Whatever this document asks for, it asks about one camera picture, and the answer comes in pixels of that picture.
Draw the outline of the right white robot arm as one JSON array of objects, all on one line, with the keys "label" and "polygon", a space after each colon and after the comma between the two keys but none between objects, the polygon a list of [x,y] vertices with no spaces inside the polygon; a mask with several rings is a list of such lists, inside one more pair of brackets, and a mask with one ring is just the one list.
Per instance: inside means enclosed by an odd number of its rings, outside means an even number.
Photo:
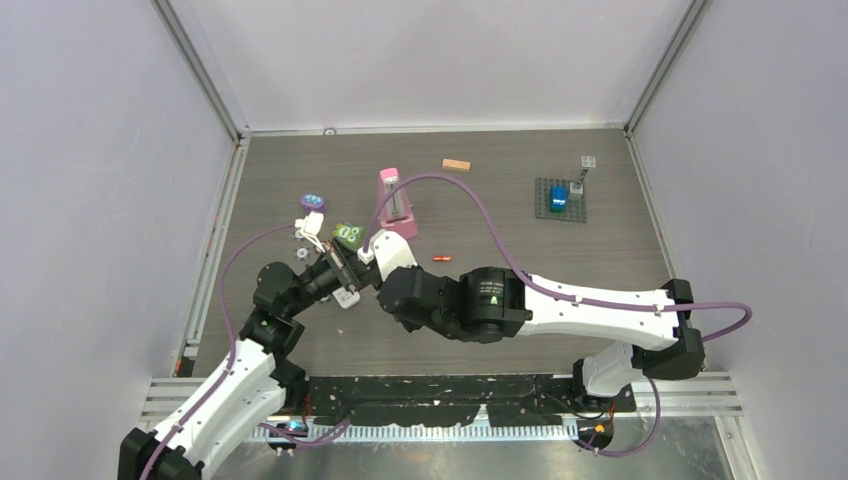
[{"label": "right white robot arm", "polygon": [[690,327],[675,289],[628,292],[574,287],[508,269],[477,268],[459,279],[415,267],[390,273],[377,295],[381,308],[406,330],[430,329],[461,342],[489,344],[541,334],[610,340],[601,353],[573,367],[571,397],[596,410],[641,377],[686,380],[705,358],[699,330]]}]

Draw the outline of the pink metronome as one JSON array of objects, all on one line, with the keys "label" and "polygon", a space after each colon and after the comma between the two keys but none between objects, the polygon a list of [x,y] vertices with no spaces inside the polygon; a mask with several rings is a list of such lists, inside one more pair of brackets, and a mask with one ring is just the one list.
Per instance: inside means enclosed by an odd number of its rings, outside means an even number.
[{"label": "pink metronome", "polygon": [[414,238],[418,234],[418,228],[406,191],[397,187],[400,183],[398,170],[396,168],[383,169],[379,173],[379,178],[378,199],[382,200],[389,196],[388,201],[380,210],[380,226],[385,230],[398,233],[404,239]]}]

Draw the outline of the blue lego brick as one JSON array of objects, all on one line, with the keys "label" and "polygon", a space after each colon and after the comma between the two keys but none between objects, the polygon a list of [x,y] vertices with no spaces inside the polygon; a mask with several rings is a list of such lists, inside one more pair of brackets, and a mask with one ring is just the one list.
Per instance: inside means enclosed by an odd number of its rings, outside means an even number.
[{"label": "blue lego brick", "polygon": [[567,208],[568,189],[563,185],[553,185],[548,191],[548,211],[563,213]]}]

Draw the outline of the wooden block far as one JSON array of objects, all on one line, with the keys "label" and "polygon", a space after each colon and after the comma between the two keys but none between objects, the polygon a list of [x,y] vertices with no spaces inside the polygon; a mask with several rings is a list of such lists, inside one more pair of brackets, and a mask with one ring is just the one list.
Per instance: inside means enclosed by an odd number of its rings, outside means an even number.
[{"label": "wooden block far", "polygon": [[471,170],[471,163],[464,160],[444,158],[441,167],[446,171],[467,173]]}]

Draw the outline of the purple round toy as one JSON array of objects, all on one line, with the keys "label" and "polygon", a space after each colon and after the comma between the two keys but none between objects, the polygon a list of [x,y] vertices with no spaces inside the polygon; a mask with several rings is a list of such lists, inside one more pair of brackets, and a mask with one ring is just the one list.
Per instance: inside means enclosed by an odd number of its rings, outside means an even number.
[{"label": "purple round toy", "polygon": [[324,196],[307,193],[300,198],[300,204],[304,211],[309,214],[318,212],[324,214],[327,211],[327,202]]}]

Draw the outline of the white remote control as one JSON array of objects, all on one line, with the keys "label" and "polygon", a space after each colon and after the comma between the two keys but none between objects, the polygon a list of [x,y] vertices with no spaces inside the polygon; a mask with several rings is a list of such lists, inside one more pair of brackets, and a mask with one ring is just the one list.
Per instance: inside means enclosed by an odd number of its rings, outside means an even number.
[{"label": "white remote control", "polygon": [[334,290],[332,292],[332,296],[339,305],[339,307],[344,310],[356,306],[361,300],[361,295],[359,292],[350,291],[345,287],[341,287]]}]

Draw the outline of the grey lego baseplate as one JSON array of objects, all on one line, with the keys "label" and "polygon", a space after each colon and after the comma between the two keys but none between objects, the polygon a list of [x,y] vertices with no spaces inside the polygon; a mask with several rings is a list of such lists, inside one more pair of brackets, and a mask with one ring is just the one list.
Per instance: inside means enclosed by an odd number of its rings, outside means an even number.
[{"label": "grey lego baseplate", "polygon": [[[586,223],[588,219],[586,196],[579,199],[569,197],[569,183],[572,180],[537,177],[534,183],[534,212],[537,219],[559,220]],[[567,208],[563,213],[548,211],[548,191],[553,185],[563,185],[568,189]]]}]

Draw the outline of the grey lego tower piece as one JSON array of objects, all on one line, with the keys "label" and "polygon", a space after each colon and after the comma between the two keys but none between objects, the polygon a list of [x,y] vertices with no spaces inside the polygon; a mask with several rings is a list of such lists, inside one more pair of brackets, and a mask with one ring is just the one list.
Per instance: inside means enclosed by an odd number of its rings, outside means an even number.
[{"label": "grey lego tower piece", "polygon": [[569,197],[579,199],[584,196],[585,192],[585,181],[588,176],[589,169],[583,168],[577,179],[573,180],[569,183]]}]

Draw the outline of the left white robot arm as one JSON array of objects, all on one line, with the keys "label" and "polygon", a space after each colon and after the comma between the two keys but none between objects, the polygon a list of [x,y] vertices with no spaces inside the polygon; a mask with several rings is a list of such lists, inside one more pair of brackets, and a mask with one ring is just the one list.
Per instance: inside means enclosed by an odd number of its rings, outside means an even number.
[{"label": "left white robot arm", "polygon": [[277,411],[298,412],[305,371],[288,356],[304,328],[296,315],[344,288],[377,288],[416,265],[406,240],[382,230],[367,247],[333,240],[302,273],[272,262],[257,276],[254,309],[229,353],[201,386],[152,430],[131,430],[119,449],[120,479],[211,479],[230,454]]}]

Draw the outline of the green monster toy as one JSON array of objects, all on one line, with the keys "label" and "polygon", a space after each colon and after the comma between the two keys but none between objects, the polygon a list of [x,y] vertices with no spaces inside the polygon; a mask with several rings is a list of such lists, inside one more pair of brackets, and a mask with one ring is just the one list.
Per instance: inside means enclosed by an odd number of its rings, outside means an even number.
[{"label": "green monster toy", "polygon": [[358,250],[364,241],[364,228],[350,223],[339,223],[336,225],[333,236],[341,244],[351,250]]}]

